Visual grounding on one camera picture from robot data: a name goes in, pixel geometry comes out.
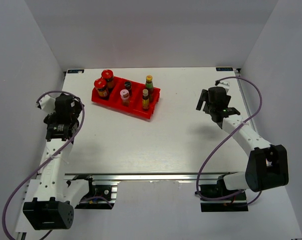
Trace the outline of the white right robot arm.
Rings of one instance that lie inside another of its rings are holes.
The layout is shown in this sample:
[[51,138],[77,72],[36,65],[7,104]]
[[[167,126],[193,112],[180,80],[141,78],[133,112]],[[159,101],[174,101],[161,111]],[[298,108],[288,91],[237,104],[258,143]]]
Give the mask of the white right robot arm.
[[201,92],[197,110],[203,110],[222,130],[230,134],[248,156],[245,171],[224,175],[216,187],[217,195],[229,199],[235,190],[253,192],[285,186],[289,182],[287,151],[273,145],[244,122],[240,112],[229,107],[231,97],[221,86]]

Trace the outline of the green-label red sauce bottle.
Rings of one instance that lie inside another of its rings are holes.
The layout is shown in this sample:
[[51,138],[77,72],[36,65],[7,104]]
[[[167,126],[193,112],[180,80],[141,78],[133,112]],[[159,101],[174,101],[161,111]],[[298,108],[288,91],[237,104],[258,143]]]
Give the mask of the green-label red sauce bottle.
[[153,86],[153,77],[152,75],[146,76],[145,88],[148,90],[149,101],[153,102],[154,100],[154,86]]

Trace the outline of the red-cap dark sauce jar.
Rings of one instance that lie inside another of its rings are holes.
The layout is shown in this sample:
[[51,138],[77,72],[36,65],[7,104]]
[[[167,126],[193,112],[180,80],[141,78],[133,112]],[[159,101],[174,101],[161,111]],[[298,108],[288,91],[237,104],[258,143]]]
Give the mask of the red-cap dark sauce jar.
[[107,82],[107,88],[112,91],[115,86],[113,71],[105,69],[102,71],[101,77]]

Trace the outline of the pink-cap spice jar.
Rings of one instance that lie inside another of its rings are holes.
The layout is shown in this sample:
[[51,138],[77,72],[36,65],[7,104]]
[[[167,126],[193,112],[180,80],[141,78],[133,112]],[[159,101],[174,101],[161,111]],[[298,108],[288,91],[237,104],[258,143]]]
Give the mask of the pink-cap spice jar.
[[129,91],[127,89],[121,90],[120,97],[121,97],[122,105],[128,107],[130,103]]

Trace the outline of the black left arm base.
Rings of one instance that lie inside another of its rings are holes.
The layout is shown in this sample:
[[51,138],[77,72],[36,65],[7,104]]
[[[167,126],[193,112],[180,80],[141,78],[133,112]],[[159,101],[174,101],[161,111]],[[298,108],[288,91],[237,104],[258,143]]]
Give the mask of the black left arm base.
[[106,184],[95,185],[92,178],[86,180],[86,182],[88,183],[89,191],[81,198],[75,209],[112,209],[116,199],[114,196],[115,187]]

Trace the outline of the red-cap brown spice jar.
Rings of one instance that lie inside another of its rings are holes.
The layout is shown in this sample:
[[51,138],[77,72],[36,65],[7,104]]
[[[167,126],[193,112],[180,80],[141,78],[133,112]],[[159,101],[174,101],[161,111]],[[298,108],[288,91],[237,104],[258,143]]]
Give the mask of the red-cap brown spice jar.
[[108,91],[107,82],[105,79],[103,79],[101,77],[101,78],[95,80],[94,87],[98,93],[98,96],[101,99],[107,99],[109,97],[109,91]]

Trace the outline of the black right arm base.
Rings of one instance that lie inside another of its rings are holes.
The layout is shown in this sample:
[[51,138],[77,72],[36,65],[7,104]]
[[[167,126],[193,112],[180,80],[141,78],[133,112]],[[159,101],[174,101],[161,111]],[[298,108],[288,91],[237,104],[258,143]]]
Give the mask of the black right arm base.
[[225,212],[247,212],[248,206],[245,192],[225,198],[234,194],[237,190],[228,190],[223,181],[223,175],[219,176],[216,183],[200,184],[199,192],[195,192],[200,197],[200,207],[203,213],[225,213]]

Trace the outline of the yellow-label dark sauce bottle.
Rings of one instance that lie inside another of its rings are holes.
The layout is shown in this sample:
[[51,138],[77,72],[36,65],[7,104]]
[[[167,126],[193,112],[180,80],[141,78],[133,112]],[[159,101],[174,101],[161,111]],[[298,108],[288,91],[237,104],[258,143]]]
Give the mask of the yellow-label dark sauce bottle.
[[142,108],[143,110],[149,109],[149,91],[147,89],[142,91]]

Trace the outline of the black-cap spice shaker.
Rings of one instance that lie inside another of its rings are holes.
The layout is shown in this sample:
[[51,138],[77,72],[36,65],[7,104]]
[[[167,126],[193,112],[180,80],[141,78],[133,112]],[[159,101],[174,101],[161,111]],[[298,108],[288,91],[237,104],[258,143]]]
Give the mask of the black-cap spice shaker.
[[130,81],[125,81],[124,87],[129,92],[129,96],[132,96],[132,83]]

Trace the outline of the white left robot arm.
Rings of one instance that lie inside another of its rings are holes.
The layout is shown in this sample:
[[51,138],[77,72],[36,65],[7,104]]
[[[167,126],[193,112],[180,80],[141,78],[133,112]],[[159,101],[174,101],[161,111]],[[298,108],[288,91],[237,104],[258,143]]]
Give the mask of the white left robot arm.
[[39,230],[67,230],[74,221],[74,210],[82,197],[92,199],[96,187],[87,180],[65,180],[66,165],[75,136],[83,125],[84,106],[67,92],[57,97],[46,94],[37,101],[47,116],[46,145],[43,151],[40,182],[31,201],[23,205],[23,214]]

